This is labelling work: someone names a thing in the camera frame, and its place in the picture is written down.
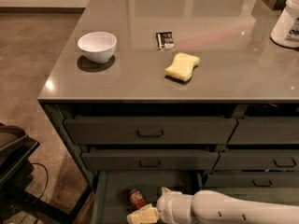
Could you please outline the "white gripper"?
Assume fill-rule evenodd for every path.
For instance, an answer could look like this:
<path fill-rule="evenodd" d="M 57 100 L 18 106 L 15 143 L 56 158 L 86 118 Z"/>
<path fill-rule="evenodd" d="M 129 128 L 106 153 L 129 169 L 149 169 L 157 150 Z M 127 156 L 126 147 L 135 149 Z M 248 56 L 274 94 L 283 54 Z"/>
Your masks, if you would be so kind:
<path fill-rule="evenodd" d="M 165 224 L 193 224 L 193 196 L 161 187 L 162 196 L 157 208 L 147 204 L 127 216 L 129 224 L 156 224 L 160 219 Z"/>

